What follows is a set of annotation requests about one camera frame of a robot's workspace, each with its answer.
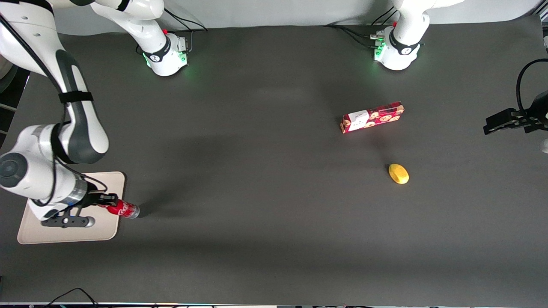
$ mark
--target dark gray table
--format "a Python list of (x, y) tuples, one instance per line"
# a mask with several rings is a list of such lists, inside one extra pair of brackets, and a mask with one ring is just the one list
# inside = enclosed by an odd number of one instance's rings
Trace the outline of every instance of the dark gray table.
[[(546, 306), (548, 135), (482, 131), (546, 57), (540, 21), (434, 25), (424, 41), (393, 72), (334, 29), (212, 30), (160, 78), (127, 35), (65, 38), (111, 140), (78, 168), (127, 173), (148, 216), (107, 242), (22, 246), (25, 200), (0, 191), (2, 301), (83, 287), (98, 301)], [(523, 101), (547, 81), (532, 67)], [(396, 100), (400, 121), (339, 131), (344, 113)], [(2, 151), (60, 113), (32, 75)]]

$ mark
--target red soda can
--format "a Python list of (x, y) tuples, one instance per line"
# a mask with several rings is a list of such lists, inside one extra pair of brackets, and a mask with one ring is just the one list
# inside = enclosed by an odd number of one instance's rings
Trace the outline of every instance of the red soda can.
[(102, 204), (99, 204), (99, 206), (102, 208), (106, 208), (114, 215), (126, 217), (129, 219), (137, 218), (140, 211), (138, 206), (121, 199), (118, 199), (118, 201), (116, 202), (116, 206), (107, 206)]

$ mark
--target black cable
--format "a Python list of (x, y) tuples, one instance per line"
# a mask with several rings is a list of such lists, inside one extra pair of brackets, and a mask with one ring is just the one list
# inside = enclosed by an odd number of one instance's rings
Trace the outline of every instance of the black cable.
[(384, 15), (386, 15), (386, 14), (390, 13), (390, 11), (391, 11), (391, 10), (392, 10), (393, 8), (394, 8), (394, 7), (391, 7), (391, 8), (390, 8), (390, 9), (389, 9), (388, 11), (384, 12), (384, 14), (383, 14), (383, 15), (381, 15), (381, 16), (379, 16), (379, 17), (377, 17), (377, 19), (375, 19), (375, 20), (374, 20), (374, 21), (373, 21), (373, 22), (371, 23), (371, 25), (372, 25), (372, 26), (374, 26), (374, 25), (375, 25), (375, 23), (376, 23), (376, 22), (377, 22), (377, 21), (378, 21), (379, 19), (381, 19), (381, 18), (382, 18), (382, 17), (384, 16)]
[(198, 25), (198, 26), (202, 27), (206, 32), (209, 31), (209, 30), (207, 30), (207, 28), (204, 27), (202, 24), (199, 24), (199, 23), (197, 23), (197, 22), (195, 22), (195, 21), (188, 20), (188, 19), (184, 19), (184, 18), (181, 18), (181, 17), (179, 17), (179, 16), (177, 16), (177, 18), (179, 18), (180, 20), (188, 21), (188, 22), (191, 22), (191, 23), (193, 23), (193, 24), (195, 24), (195, 25)]
[(536, 60), (533, 60), (529, 63), (527, 63), (520, 71), (520, 74), (517, 76), (517, 82), (516, 82), (516, 100), (517, 100), (517, 106), (518, 108), (520, 109), (520, 112), (523, 114), (523, 116), (525, 117), (525, 120), (527, 121), (527, 123), (529, 123), (529, 125), (531, 125), (532, 127), (536, 127), (537, 129), (541, 129), (541, 130), (548, 130), (548, 128), (542, 126), (542, 125), (539, 125), (539, 124), (536, 124), (533, 120), (531, 120), (531, 118), (527, 115), (527, 113), (525, 112), (525, 109), (523, 108), (523, 105), (521, 103), (521, 78), (523, 77), (523, 74), (525, 73), (525, 71), (533, 64), (535, 63), (538, 63), (538, 62), (548, 62), (548, 58), (542, 58), (542, 59), (536, 59)]
[(344, 29), (341, 29), (344, 33), (348, 34), (348, 36), (350, 36), (356, 43), (360, 44), (361, 46), (364, 46), (364, 47), (371, 47), (371, 45), (367, 45), (363, 42), (361, 42), (359, 39), (357, 39), (355, 36), (353, 36), (350, 32), (346, 32)]
[(56, 302), (58, 299), (60, 299), (60, 298), (62, 298), (63, 296), (67, 295), (68, 293), (70, 293), (70, 292), (72, 292), (72, 291), (76, 291), (76, 290), (82, 291), (82, 293), (84, 293), (84, 294), (88, 297), (88, 299), (91, 301), (91, 303), (93, 304), (93, 306), (94, 306), (95, 308), (97, 308), (97, 306), (99, 305), (99, 303), (97, 303), (97, 302), (91, 297), (91, 295), (89, 295), (89, 294), (88, 294), (86, 291), (84, 291), (84, 289), (82, 289), (82, 288), (74, 288), (74, 289), (72, 289), (72, 290), (70, 290), (70, 291), (68, 291), (68, 292), (65, 292), (65, 293), (63, 293), (62, 295), (59, 295), (59, 296), (57, 296), (56, 298), (54, 298), (52, 301), (49, 302), (49, 304), (47, 304), (47, 305), (44, 306), (44, 307), (49, 307), (49, 306), (51, 306), (51, 304), (53, 304), (54, 302)]
[(173, 19), (175, 19), (176, 21), (178, 21), (180, 24), (182, 24), (183, 26), (185, 26), (189, 31), (192, 32), (192, 29), (190, 29), (182, 20), (180, 20), (177, 15), (173, 14), (172, 12), (170, 12), (168, 9), (164, 8), (164, 11), (166, 13), (168, 13), (171, 17), (173, 17)]
[(192, 42), (194, 38), (194, 31), (190, 32), (190, 48), (188, 49), (188, 53), (192, 51), (192, 47), (194, 46), (194, 43)]
[(345, 26), (341, 26), (341, 25), (336, 25), (336, 24), (329, 24), (329, 25), (325, 25), (324, 27), (329, 27), (329, 28), (336, 28), (336, 29), (341, 29), (341, 30), (346, 30), (346, 31), (349, 31), (351, 33), (353, 33), (354, 35), (356, 36), (359, 36), (359, 37), (363, 37), (363, 38), (369, 38), (369, 35), (364, 35), (364, 34), (361, 34), (359, 32), (356, 32), (348, 27), (345, 27)]
[(173, 18), (175, 18), (175, 19), (180, 19), (180, 20), (182, 20), (182, 21), (191, 22), (191, 23), (193, 23), (193, 24), (195, 24), (195, 25), (198, 25), (198, 26), (200, 26), (201, 28), (203, 28), (206, 32), (209, 31), (209, 30), (207, 30), (207, 28), (206, 28), (204, 25), (202, 25), (202, 24), (200, 24), (200, 23), (197, 23), (197, 22), (195, 22), (195, 21), (192, 21), (192, 20), (189, 20), (189, 19), (184, 19), (184, 18), (182, 18), (182, 17), (179, 17), (179, 16), (175, 15), (174, 13), (168, 11), (166, 8), (164, 8), (164, 10), (165, 10), (166, 13), (168, 13), (169, 15), (171, 15), (171, 17), (173, 17)]
[(395, 14), (397, 11), (398, 11), (398, 10), (395, 10), (394, 12), (392, 12), (392, 14), (390, 14), (390, 16), (388, 16), (388, 18), (385, 19), (381, 25), (384, 25), (384, 23), (387, 22), (388, 19), (390, 19), (390, 17), (394, 16), (394, 14)]
[(38, 67), (40, 67), (42, 72), (44, 72), (46, 77), (49, 78), (57, 92), (61, 93), (61, 87), (57, 83), (57, 80), (55, 80), (55, 78), (53, 77), (52, 73), (48, 70), (44, 62), (42, 62), (40, 57), (34, 52), (34, 50), (32, 50), (29, 44), (19, 35), (19, 33), (17, 33), (17, 31), (10, 25), (10, 23), (4, 18), (2, 14), (0, 14), (0, 24), (2, 24), (8, 30), (8, 32), (13, 35), (13, 37), (15, 37), (15, 40), (17, 40), (17, 42), (21, 44), (23, 49), (28, 52), (29, 56), (31, 56), (31, 58), (36, 62)]
[(74, 174), (77, 174), (77, 175), (79, 175), (79, 176), (81, 176), (81, 177), (83, 177), (83, 178), (90, 179), (90, 180), (92, 180), (92, 181), (94, 181), (94, 182), (97, 182), (97, 183), (101, 184), (101, 185), (104, 187), (104, 189), (102, 189), (102, 190), (100, 190), (100, 191), (104, 192), (104, 191), (109, 190), (109, 187), (106, 186), (106, 184), (103, 183), (103, 182), (101, 182), (100, 180), (98, 180), (98, 179), (93, 178), (93, 177), (91, 177), (91, 176), (89, 176), (89, 175), (83, 174), (83, 173), (81, 173), (81, 172), (78, 172), (78, 171), (72, 169), (71, 167), (67, 166), (63, 161), (61, 161), (58, 157), (56, 158), (56, 160), (57, 160), (57, 162), (58, 162), (60, 165), (62, 165), (63, 167), (65, 167), (68, 171), (70, 171), (70, 172), (72, 172), (72, 173), (74, 173)]
[[(48, 68), (46, 67), (44, 62), (42, 62), (40, 57), (34, 52), (34, 50), (32, 50), (30, 45), (25, 41), (25, 39), (23, 39), (23, 37), (21, 37), (21, 35), (19, 35), (19, 33), (17, 33), (17, 31), (11, 26), (11, 24), (4, 18), (4, 16), (2, 14), (0, 14), (0, 24), (2, 24), (8, 30), (8, 32), (13, 37), (15, 37), (17, 42), (23, 47), (23, 49), (29, 54), (29, 56), (31, 56), (31, 58), (36, 62), (38, 67), (42, 70), (42, 72), (51, 81), (51, 83), (53, 84), (53, 86), (55, 87), (57, 92), (62, 93), (61, 87), (57, 83), (57, 80), (55, 80), (52, 73), (48, 70)], [(57, 130), (55, 132), (56, 138), (59, 137), (59, 133), (61, 131), (61, 126), (65, 121), (65, 116), (66, 116), (66, 108), (65, 108), (65, 105), (63, 105), (63, 116), (62, 116), (62, 119), (59, 122)], [(55, 168), (55, 159), (56, 158), (57, 158), (57, 156), (55, 155), (55, 152), (52, 151), (53, 183), (52, 183), (52, 190), (50, 192), (48, 201), (45, 202), (45, 203), (42, 203), (40, 200), (31, 199), (34, 202), (34, 204), (36, 204), (39, 207), (48, 205), (52, 201), (53, 195), (55, 194), (55, 189), (56, 189), (56, 186), (57, 186), (57, 172), (56, 172), (56, 168)]]

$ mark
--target beige tray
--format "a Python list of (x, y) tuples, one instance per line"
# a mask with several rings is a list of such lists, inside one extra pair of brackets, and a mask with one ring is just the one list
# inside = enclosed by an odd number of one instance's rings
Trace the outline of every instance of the beige tray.
[[(107, 193), (116, 193), (123, 198), (125, 176), (123, 173), (98, 172), (86, 173), (92, 178), (96, 178), (105, 183), (109, 190)], [(83, 242), (83, 241), (107, 241), (116, 235), (118, 231), (119, 216), (109, 213), (102, 207), (87, 207), (82, 209), (81, 216), (91, 216), (95, 218), (95, 224), (88, 228), (60, 228), (44, 227), (40, 220), (34, 216), (31, 209), (25, 207), (23, 219), (19, 226), (17, 241), (21, 244), (43, 244), (43, 243), (61, 243), (61, 242)]]

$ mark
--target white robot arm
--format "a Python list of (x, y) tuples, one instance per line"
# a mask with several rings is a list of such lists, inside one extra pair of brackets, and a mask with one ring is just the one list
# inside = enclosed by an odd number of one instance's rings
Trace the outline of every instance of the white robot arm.
[(425, 11), (444, 8), (464, 0), (392, 0), (399, 12), (397, 25), (389, 26), (376, 35), (377, 50), (374, 60), (381, 62), (390, 70), (399, 71), (407, 68), (416, 59), (420, 48), (420, 39), (430, 25), (430, 17)]
[[(93, 0), (0, 0), (0, 54), (47, 76), (70, 118), (25, 128), (15, 146), (0, 156), (0, 187), (32, 199), (30, 208), (43, 225), (72, 207), (95, 204), (100, 196), (92, 193), (97, 190), (94, 184), (61, 162), (95, 163), (109, 148), (78, 63), (61, 45), (55, 28), (52, 7), (70, 7), (73, 2), (87, 5)], [(98, 0), (93, 9), (135, 38), (156, 74), (172, 75), (186, 65), (184, 39), (165, 35), (154, 21), (163, 11), (162, 0)], [(75, 221), (56, 226), (93, 225), (93, 218)]]

